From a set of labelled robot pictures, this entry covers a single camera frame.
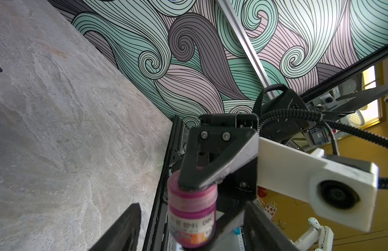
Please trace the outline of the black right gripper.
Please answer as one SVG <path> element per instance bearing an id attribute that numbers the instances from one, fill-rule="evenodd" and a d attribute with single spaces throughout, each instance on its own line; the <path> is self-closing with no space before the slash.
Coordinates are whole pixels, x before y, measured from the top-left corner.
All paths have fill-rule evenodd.
<path id="1" fill-rule="evenodd" d="M 367 232 L 378 190 L 378 167 L 322 149 L 304 153 L 260 137 L 255 114 L 206 114 L 191 128 L 178 185 L 197 191 L 220 184 L 252 160 L 257 184 L 307 202 L 325 219 Z"/>

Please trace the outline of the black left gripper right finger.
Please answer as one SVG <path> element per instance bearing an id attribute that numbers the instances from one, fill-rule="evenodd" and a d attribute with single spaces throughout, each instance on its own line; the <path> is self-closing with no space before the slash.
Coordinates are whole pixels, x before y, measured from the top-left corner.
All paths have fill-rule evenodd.
<path id="1" fill-rule="evenodd" d="M 243 228 L 246 251 L 298 251 L 295 245 L 251 201 L 245 206 Z"/>

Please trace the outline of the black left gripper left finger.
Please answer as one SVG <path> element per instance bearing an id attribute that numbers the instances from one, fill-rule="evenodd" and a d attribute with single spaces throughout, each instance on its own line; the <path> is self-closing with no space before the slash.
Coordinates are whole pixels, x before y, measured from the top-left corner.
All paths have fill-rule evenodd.
<path id="1" fill-rule="evenodd" d="M 141 227 L 141 208 L 138 203 L 129 208 L 108 230 L 107 251 L 136 251 Z"/>

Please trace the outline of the purple paint jar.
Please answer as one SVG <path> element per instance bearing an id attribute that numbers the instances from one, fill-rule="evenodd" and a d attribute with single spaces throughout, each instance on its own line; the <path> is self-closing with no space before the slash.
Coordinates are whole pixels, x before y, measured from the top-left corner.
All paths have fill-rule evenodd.
<path id="1" fill-rule="evenodd" d="M 179 174 L 174 172 L 167 181 L 169 230 L 182 247 L 198 248 L 215 233 L 218 186 L 186 191 L 178 185 Z"/>

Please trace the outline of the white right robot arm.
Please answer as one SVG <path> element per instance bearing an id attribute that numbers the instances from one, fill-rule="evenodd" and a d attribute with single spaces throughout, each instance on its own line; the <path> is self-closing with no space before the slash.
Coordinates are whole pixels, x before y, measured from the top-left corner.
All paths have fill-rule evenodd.
<path id="1" fill-rule="evenodd" d="M 281 95 L 266 105 L 256 104 L 251 114 L 204 114 L 189 131 L 178 185 L 199 191 L 257 161 L 249 176 L 252 186 L 267 188 L 307 202 L 325 219 L 367 232 L 370 230 L 379 189 L 388 178 L 379 177 L 371 162 L 323 150 L 308 154 L 283 144 L 294 134 L 314 126 L 337 129 L 388 149 L 388 139 L 329 120 L 327 113 L 309 110 L 285 85 L 273 85 Z"/>

